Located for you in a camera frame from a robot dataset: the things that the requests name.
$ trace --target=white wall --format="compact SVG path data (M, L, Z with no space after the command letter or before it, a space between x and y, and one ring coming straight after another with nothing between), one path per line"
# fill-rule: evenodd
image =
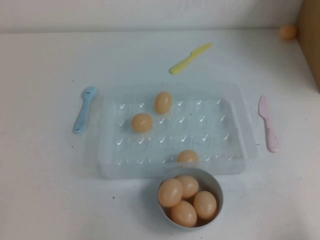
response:
M0 32L278 27L302 0L0 0Z

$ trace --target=pink plastic knife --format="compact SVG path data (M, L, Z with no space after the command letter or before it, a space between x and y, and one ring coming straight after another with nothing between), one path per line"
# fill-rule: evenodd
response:
M270 152L277 153L279 152L279 142L271 120L267 97L264 95L260 97L258 111L260 117L264 120L266 147Z

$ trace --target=bowl rim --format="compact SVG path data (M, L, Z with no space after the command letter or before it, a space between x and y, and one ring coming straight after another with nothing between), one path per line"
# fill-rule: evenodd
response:
M157 193L159 192L159 188L160 188L160 186L162 185L162 183L163 183L165 180L178 177L178 175L175 176L175 177L172 177L172 175L174 175L175 172L180 172L182 169L183 169L183 170L188 170L188 171L200 171L200 172L206 174L207 176L209 176L210 178L212 178L212 180L217 183L217 186L218 186L218 188L219 188L219 190L220 190L220 192L221 192L221 200L218 202L218 209L219 209L218 213L215 215L215 217L214 217L210 222L206 223L205 225L189 227L189 226L179 225L179 224L175 223L174 221L172 221L172 220L165 214L165 212L164 212L164 210L163 210L163 207L161 206L161 204L160 204L160 202L159 202L159 199L158 199L158 205L159 205L159 208L160 208L162 214L164 215L164 217L165 217L167 220L169 220L169 222L171 222L171 223L172 223L173 225L175 225L176 227L178 227L178 228L180 228L180 229L185 229L185 230L198 230L198 229L201 229L201 228L204 228L204 227L208 226L209 224L211 224L212 222L214 222L214 220L219 216L219 214L221 213L221 211L222 211L222 209L223 209L223 205L224 205L224 194L223 194L222 188L221 188L221 186L220 186L220 183L217 181L217 179L216 179L214 176L212 176L210 173L208 173L207 171L205 171L205 170L203 170L203 169L201 169L201 168L197 168L197 167L177 168L177 169L169 172L169 173L162 179L161 183L159 184Z

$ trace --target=brown egg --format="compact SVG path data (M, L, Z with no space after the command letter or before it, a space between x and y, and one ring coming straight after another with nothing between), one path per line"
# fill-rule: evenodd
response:
M176 161L177 162L199 162L199 156L193 150L184 150L179 154Z
M282 40L294 39L297 35L297 27L295 25L284 25L279 30L279 36Z
M176 224L191 228L197 222L197 213L190 203L182 200L171 208L171 218Z
M138 133L144 133L152 129L152 117L147 113L139 113L132 118L132 128Z
M217 200L208 191L198 192L193 201L196 214L203 220L212 220L217 213Z
M183 187L183 198L191 198L192 196L196 195L199 190L199 183L193 176L178 176L176 177L180 181Z
M179 180L170 178L165 180L158 192L159 203L164 207L173 207L182 198L183 187Z
M154 101L155 111L159 114L165 114L170 111L172 106L172 96L169 92L160 92Z

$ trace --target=yellow plastic knife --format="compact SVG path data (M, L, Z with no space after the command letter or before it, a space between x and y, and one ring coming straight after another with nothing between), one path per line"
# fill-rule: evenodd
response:
M178 74L180 73L180 71L182 69L184 69L193 59L195 59L198 55L200 55L202 52L204 52L205 50L207 50L208 48L210 48L212 46L212 43L207 43L205 45L202 45L198 48L196 48L195 50L193 50L190 54L190 56L188 56L187 58L185 58L184 60L182 60L181 62L179 62L177 65L174 65L169 72L171 74Z

